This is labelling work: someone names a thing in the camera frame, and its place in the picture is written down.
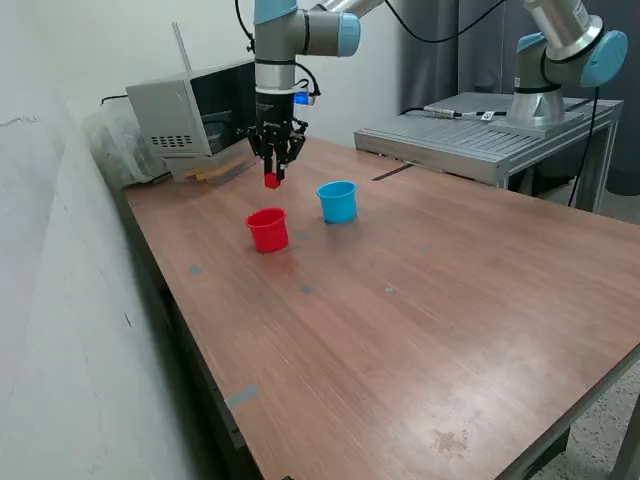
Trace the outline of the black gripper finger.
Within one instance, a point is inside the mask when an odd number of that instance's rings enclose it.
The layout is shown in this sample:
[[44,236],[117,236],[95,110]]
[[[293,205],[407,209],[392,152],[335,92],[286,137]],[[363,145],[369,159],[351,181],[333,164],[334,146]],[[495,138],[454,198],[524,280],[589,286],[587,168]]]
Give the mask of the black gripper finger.
[[285,179],[285,168],[298,158],[305,142],[306,137],[300,131],[291,131],[286,139],[277,141],[276,179],[279,182]]
[[271,126],[252,126],[247,129],[247,138],[256,157],[263,161],[264,175],[275,174],[275,138],[276,132]]

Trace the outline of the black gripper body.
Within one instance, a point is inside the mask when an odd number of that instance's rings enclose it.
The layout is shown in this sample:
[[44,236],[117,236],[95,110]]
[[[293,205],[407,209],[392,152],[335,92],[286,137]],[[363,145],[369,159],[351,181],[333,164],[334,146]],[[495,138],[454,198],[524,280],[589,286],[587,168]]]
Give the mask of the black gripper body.
[[256,93],[256,127],[261,136],[289,136],[293,116],[293,93]]

